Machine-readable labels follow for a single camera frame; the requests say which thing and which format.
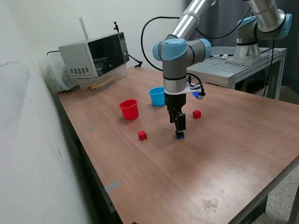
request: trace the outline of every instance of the red cup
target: red cup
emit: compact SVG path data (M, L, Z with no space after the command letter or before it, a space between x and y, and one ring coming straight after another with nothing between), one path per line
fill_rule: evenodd
M134 120L138 118L139 112L137 107L138 101L136 99L127 99L119 105L125 120Z

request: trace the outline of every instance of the dark curtain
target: dark curtain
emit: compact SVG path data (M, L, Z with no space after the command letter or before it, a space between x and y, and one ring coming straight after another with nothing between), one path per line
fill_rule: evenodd
M186 7L191 0L186 0ZM295 92L299 93L299 75L296 64L297 50L299 49L299 29L296 25L299 22L299 2L295 0L277 0L278 8L282 9L286 14L293 15L293 22L289 35L283 40L275 41L276 48L288 48L287 57L285 60L285 70L282 85L291 87ZM207 36L221 36L227 34L238 21L243 18L248 6L241 0L218 0L205 15L201 17L201 22L198 29ZM204 38L197 32L194 32L191 38ZM212 46L235 46L236 31L231 35L222 39L209 39ZM260 41L260 47L271 47L271 41Z

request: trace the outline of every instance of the wooden table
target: wooden table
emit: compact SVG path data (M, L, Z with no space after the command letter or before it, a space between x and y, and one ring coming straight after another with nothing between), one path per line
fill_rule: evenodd
M105 91L59 95L104 186L120 184L108 193L125 224L240 223L297 165L299 106L206 84L202 101L187 96L177 140L148 94L162 74L128 72ZM118 107L129 98L139 101L134 121Z

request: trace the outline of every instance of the black cable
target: black cable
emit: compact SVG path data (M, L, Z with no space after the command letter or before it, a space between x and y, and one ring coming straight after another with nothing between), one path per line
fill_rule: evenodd
M54 53L54 52L59 52L59 50L49 51L49 52L47 53L47 56L48 56L49 53Z
M154 65L149 61L149 59L148 59L148 58L146 57L146 55L145 55L144 48L143 48L143 34L144 34L144 30L145 30L146 26L147 26L150 22L152 22L152 21L154 21L154 20L157 20L157 19L179 19L179 17L173 17L173 16L158 16L158 17L155 17L155 18L153 18L153 19L147 21L146 24L143 26L142 31L141 31L140 44L141 44L141 51L142 51L142 53L143 53L143 56L144 56L145 60L146 60L152 67L154 67L155 69L157 69L157 70L159 70L159 71L163 71L162 69L160 69L160 68L154 66Z
M220 36L220 37L209 37L207 35L204 35L202 32L200 32L197 28L196 28L196 31L199 32L201 35L203 35L204 37L206 38L210 38L210 39L220 39L220 38L223 38L223 37L226 37L228 35L230 35L231 33L233 33L236 29L238 29L238 27L241 25L241 23L244 21L244 19L246 18L246 15L247 13L250 11L250 8L247 10L246 14L244 15L243 19L239 22L239 24L232 30L230 31L228 34L224 35L224 36ZM145 55L145 52L144 52L144 48L143 48L143 35L144 35L144 31L145 31L145 28L147 27L147 25L154 21L154 20L157 20L157 19L179 19L180 17L176 17L176 16L158 16L158 17L155 17L149 21L146 22L146 24L143 26L142 28L142 31L141 31L141 38L140 38L140 44L141 44L141 51L142 51L142 54L145 58L145 60L155 69L159 70L159 71L163 71L162 69L158 68L157 66L153 65L149 59L146 57Z
M267 77L265 90L263 91L263 97L265 96L266 89L267 89L267 86L269 84L269 79L270 79L270 75L271 75L271 69L272 69L272 63L273 63L273 57L274 57L274 43L275 43L275 40L273 40L273 43L272 43L272 57L271 57L271 63L270 63L270 67L269 67L269 74L268 74L268 77Z
M238 27L241 25L241 23L243 22L243 20L246 18L247 13L250 11L250 9L251 9L251 8L249 8L249 9L247 10L246 14L244 15L243 19L239 22L239 24L238 24L232 31L230 31L228 34L225 34L225 35L223 35L223 36L219 36L219 37L210 37L210 36L207 36L207 35L203 34L202 32L200 32L197 28L196 28L195 30L196 30L197 32L199 32L201 35L203 35L204 37L206 37L206 38L209 38L209 39L221 39L221 38L223 38L223 37L226 37L226 36L232 34L236 29L238 29Z
M134 58L133 56L131 56L130 54L128 54L129 55L129 57L131 57L134 61L136 61L138 64L137 65L135 65L135 68L137 68L137 67L141 67L142 66L142 61L139 61L139 60L137 60L136 58Z
M202 96L205 96L206 93L205 93L204 85L203 85L202 82L201 82L201 79L198 78L196 75L194 75L194 74L192 74L192 73L188 73L188 72L187 72L187 75L192 76L192 77L194 77L194 78L196 78L196 79L198 80L198 83L195 84L194 86L197 86L198 84L200 84L200 87L201 87L201 95L202 95Z
M71 91L77 89L78 87L80 87L80 86L79 86L79 85L76 85L76 86L70 88L69 90L62 90L62 91L60 91L60 92L58 92L58 93L62 93L62 92L71 92Z
M222 57L222 56L224 56L224 54L222 54L222 55L211 55L210 57Z

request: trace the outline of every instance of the table leg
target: table leg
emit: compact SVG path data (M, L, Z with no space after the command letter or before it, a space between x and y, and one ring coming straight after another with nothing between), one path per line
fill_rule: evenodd
M260 217L263 213L266 212L266 207L267 207L267 200L268 196L259 203L259 205L253 209L252 212L250 212L243 221L240 222L240 224L251 224L253 223L257 218Z
M299 224L299 186L295 196L291 215L287 224Z
M282 75L285 67L285 59L282 58L280 61L272 65L271 74L269 77L269 85L267 97L271 99L279 99L280 86Z
M234 80L230 80L228 82L228 88L231 89L231 90L235 89L235 81Z

